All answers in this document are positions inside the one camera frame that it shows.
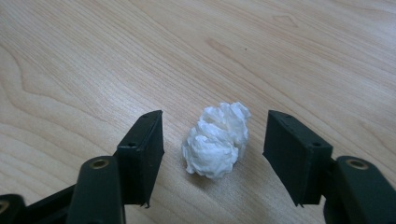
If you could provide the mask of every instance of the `light wood surface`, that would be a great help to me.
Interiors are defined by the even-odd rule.
[[[389,0],[1,1],[0,194],[34,203],[163,110],[150,209],[128,223],[324,223],[262,156],[269,109],[375,164],[396,186],[396,4]],[[203,109],[239,101],[246,157],[219,181],[180,145]]]

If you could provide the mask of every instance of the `screw hole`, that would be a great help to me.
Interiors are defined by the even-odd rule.
[[[9,202],[8,201],[0,201],[0,214],[6,212],[8,207],[9,207]]]
[[[358,170],[367,170],[369,166],[364,161],[358,161],[354,159],[347,160],[346,163]]]
[[[102,168],[108,166],[108,160],[93,161],[93,162],[91,162],[90,166],[92,169],[95,169],[95,170],[102,169]]]

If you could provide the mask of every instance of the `crumpled paper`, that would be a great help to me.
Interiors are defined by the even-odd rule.
[[[248,143],[250,112],[241,103],[207,107],[182,145],[187,172],[218,179],[230,173]]]

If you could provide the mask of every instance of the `wood grain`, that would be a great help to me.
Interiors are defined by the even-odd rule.
[[[128,223],[323,223],[262,156],[269,109],[375,164],[396,186],[396,4],[387,0],[0,1],[0,194],[77,180],[137,118],[163,110],[151,208]],[[240,101],[247,154],[211,181],[180,145],[203,109]]]

